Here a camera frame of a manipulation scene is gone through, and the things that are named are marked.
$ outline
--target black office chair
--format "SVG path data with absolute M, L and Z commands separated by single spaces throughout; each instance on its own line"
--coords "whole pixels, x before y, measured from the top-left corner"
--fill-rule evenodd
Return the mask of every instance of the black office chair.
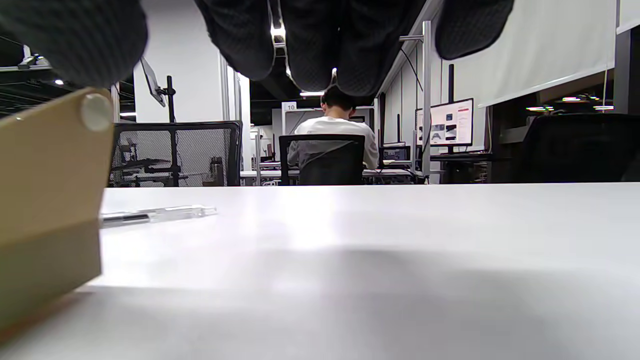
M 242 123 L 115 124 L 110 187 L 240 186 Z
M 548 115 L 531 124 L 514 159 L 514 183 L 621 181 L 636 158 L 640 117 Z
M 362 184 L 364 158 L 363 135 L 284 135 L 280 142 L 282 178 L 280 185 L 290 185 L 289 146 L 296 142 L 300 166 L 300 185 Z

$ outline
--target mesh chair back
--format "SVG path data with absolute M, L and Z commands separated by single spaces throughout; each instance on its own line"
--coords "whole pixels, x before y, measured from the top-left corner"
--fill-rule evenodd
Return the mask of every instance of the mesh chair back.
M 362 184 L 363 135 L 286 135 L 279 141 L 280 184 L 290 184 L 290 162 L 300 167 L 300 185 Z
M 638 150 L 640 117 L 550 115 L 536 119 L 515 159 L 515 183 L 621 181 Z
M 115 124 L 109 186 L 239 186 L 241 132 L 234 121 Z M 132 151 L 137 167 L 130 167 Z M 156 163 L 142 167 L 145 159 Z

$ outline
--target monitor screen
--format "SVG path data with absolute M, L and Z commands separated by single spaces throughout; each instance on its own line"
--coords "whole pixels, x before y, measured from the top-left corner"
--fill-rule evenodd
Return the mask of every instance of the monitor screen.
M 383 148 L 382 159 L 383 160 L 396 160 L 406 161 L 411 160 L 411 147 L 398 146 L 398 147 L 386 147 Z
M 474 100 L 431 107 L 431 146 L 472 145 Z
M 157 102 L 159 102 L 160 105 L 162 105 L 162 107 L 165 107 L 164 97 L 158 91 L 158 90 L 161 90 L 161 87 L 158 85 L 158 81 L 156 79 L 156 73 L 154 72 L 153 69 L 151 69 L 151 66 L 149 65 L 149 63 L 147 62 L 147 59 L 145 59 L 144 56 L 140 59 L 140 63 L 142 64 L 142 71 L 145 73 L 145 78 L 147 78 L 147 86 L 149 86 L 149 93 L 151 93 L 151 96 Z

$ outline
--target white knob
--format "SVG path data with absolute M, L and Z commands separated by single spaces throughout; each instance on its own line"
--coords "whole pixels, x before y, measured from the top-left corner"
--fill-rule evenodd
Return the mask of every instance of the white knob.
M 113 119 L 111 101 L 101 94 L 88 94 L 82 101 L 80 116 L 90 131 L 105 131 Z

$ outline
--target black hair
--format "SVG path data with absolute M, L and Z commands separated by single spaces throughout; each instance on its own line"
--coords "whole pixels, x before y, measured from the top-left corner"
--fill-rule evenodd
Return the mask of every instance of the black hair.
M 324 91 L 324 95 L 320 98 L 320 103 L 329 107 L 337 106 L 344 111 L 349 111 L 356 107 L 355 98 L 342 92 L 336 85 L 329 86 Z

